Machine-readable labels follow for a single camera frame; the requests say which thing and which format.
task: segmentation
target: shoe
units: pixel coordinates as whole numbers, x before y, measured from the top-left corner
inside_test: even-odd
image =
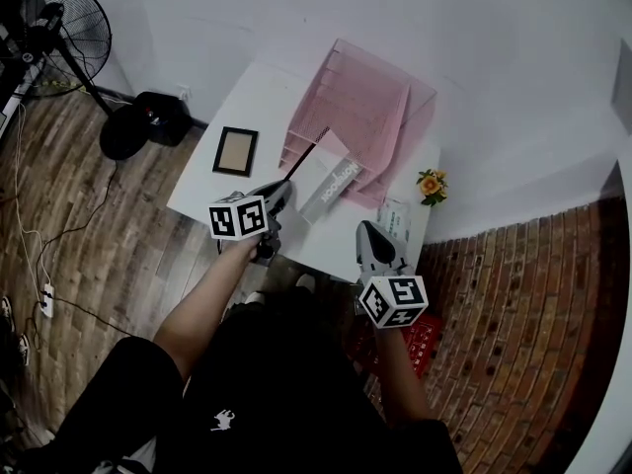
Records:
[[[313,295],[316,292],[316,278],[310,274],[303,274],[298,278],[296,287],[305,288]]]
[[[254,293],[251,293],[250,295],[248,295],[248,298],[246,298],[246,301],[244,302],[245,304],[250,304],[253,302],[257,302],[260,303],[262,305],[266,304],[266,296],[263,295],[262,293],[259,293],[258,291],[255,291]]]
[[[8,296],[2,297],[0,314],[2,314],[2,317],[11,325],[11,333],[13,334],[16,331],[16,323],[13,320],[13,307],[11,307],[11,300],[9,300]]]
[[[18,341],[18,351],[20,352],[20,357],[22,358],[22,366],[29,366],[29,359],[31,357],[31,343],[29,343],[29,338],[26,334],[22,334],[20,336],[20,340]]]

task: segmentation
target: orange flower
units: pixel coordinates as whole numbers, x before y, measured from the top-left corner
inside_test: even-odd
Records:
[[[422,193],[427,197],[438,192],[441,189],[441,185],[435,177],[425,176],[420,183],[420,188],[422,189]]]

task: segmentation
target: fan base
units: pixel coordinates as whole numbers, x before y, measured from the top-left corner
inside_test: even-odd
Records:
[[[126,160],[149,139],[147,118],[134,106],[118,109],[101,129],[101,150],[112,160]]]

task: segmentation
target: wall outlet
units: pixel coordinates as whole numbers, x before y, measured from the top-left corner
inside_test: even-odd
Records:
[[[43,286],[43,304],[39,305],[41,312],[47,318],[52,318],[52,302],[55,296],[55,288],[53,288],[50,284],[45,284]]]
[[[180,88],[180,95],[178,96],[178,98],[183,102],[188,102],[193,96],[191,86],[187,86],[186,84],[179,84],[177,86],[178,88]]]

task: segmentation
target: picture frame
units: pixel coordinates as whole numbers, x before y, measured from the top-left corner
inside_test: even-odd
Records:
[[[213,172],[250,177],[259,133],[255,130],[224,126],[219,137]]]

